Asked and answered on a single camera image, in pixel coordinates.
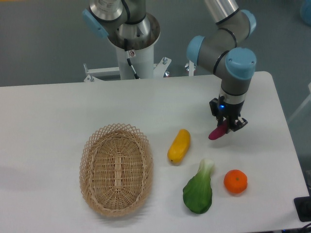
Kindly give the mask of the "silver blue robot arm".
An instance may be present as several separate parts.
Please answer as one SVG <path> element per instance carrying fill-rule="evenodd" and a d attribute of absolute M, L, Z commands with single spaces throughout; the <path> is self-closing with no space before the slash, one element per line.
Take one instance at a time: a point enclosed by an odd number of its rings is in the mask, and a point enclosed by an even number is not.
<path fill-rule="evenodd" d="M 235 132 L 247 124 L 242 106 L 256 68 L 255 54 L 240 47 L 256 28 L 256 19 L 239 9 L 233 0 L 208 0 L 206 6 L 217 25 L 210 38 L 195 36 L 188 44 L 187 58 L 221 79 L 210 109 L 217 119 L 211 140 Z M 154 44 L 160 36 L 155 17 L 143 0 L 91 0 L 82 13 L 87 26 L 116 48 L 121 78 L 147 79 L 154 73 Z"/>

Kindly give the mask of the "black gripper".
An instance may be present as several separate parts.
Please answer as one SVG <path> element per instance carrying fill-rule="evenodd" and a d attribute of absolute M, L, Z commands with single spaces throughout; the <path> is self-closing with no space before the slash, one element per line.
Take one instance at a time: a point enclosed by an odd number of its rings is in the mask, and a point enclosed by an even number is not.
<path fill-rule="evenodd" d="M 226 134 L 236 132 L 243 128 L 248 121 L 241 117 L 244 101 L 236 104 L 228 103 L 224 96 L 214 98 L 209 102 L 211 113 L 217 119 L 217 126 L 222 125 L 223 118 L 227 120 Z"/>

